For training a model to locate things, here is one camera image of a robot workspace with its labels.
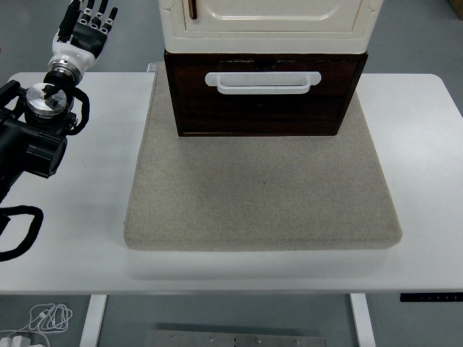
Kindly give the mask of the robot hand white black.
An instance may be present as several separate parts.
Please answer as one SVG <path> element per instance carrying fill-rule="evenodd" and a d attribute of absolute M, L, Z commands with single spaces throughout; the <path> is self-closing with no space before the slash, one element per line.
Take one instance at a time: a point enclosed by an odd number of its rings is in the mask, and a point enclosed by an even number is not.
<path fill-rule="evenodd" d="M 93 67 L 111 32 L 118 9 L 107 12 L 107 1 L 71 1 L 52 41 L 51 62 L 66 61 L 81 73 Z"/>

